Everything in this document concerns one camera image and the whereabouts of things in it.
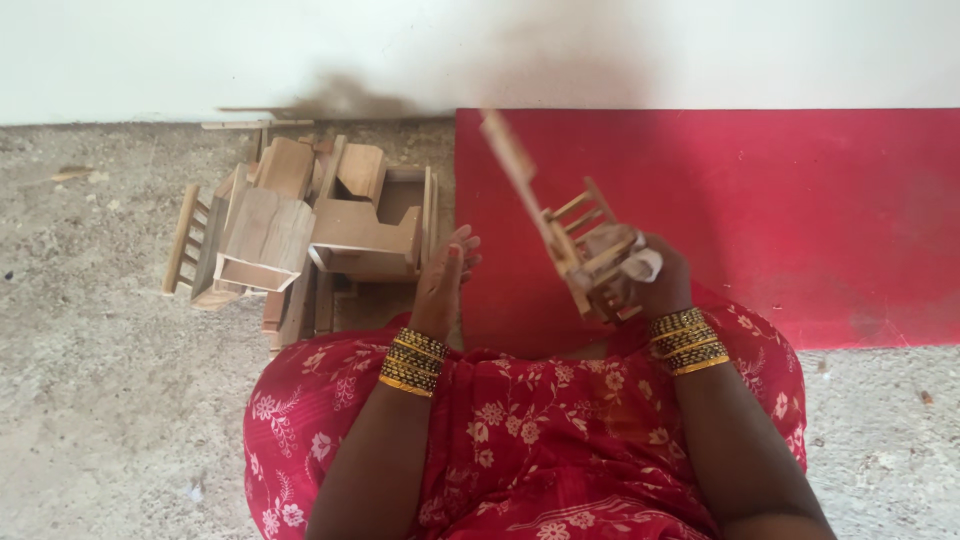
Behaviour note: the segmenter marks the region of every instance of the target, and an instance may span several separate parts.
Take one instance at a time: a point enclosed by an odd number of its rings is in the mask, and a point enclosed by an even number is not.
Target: woman's right hand
[[[659,234],[643,233],[647,247],[660,252],[663,267],[652,283],[630,281],[628,304],[642,306],[640,314],[647,319],[693,307],[690,299],[690,266],[686,258]]]

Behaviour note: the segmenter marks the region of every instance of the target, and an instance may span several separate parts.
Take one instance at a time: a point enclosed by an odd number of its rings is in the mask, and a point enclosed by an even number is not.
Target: pile of wooden pieces
[[[437,241],[429,167],[388,167],[381,149],[344,135],[270,142],[266,128],[284,127],[277,121],[204,126],[261,129],[209,206],[196,184],[186,188],[164,294],[189,285],[190,306],[206,310],[265,295],[261,331],[273,357],[333,331],[336,274],[353,283],[417,280]],[[355,285],[341,294],[350,291]]]

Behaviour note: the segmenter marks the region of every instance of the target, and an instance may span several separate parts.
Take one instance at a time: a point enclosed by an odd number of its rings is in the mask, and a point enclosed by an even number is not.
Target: gray floor
[[[318,126],[440,173],[453,123]],[[305,131],[285,131],[302,135]],[[159,295],[183,187],[201,198],[245,132],[186,125],[0,129],[0,539],[259,538],[241,419],[267,363],[261,299],[216,313]],[[97,173],[57,184],[52,173]],[[382,324],[409,288],[368,285],[338,325]],[[838,536],[960,530],[960,348],[801,354],[809,477]],[[927,391],[934,403],[925,405]]]

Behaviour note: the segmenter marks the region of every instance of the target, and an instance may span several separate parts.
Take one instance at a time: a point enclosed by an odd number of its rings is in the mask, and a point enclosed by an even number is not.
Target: red dress
[[[806,469],[804,379],[783,336],[697,290],[744,383]],[[324,475],[406,322],[302,341],[267,366],[244,420],[245,487],[264,538],[303,538]],[[418,538],[717,538],[673,385],[643,321],[606,359],[453,354],[430,415]]]

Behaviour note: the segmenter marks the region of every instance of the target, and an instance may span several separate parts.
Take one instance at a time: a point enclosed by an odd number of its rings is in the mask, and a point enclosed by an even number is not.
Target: woman's left hand
[[[441,342],[450,336],[460,311],[460,285],[469,281],[471,269],[482,260],[472,254],[480,237],[470,232],[470,225],[454,232],[420,272],[410,330]]]

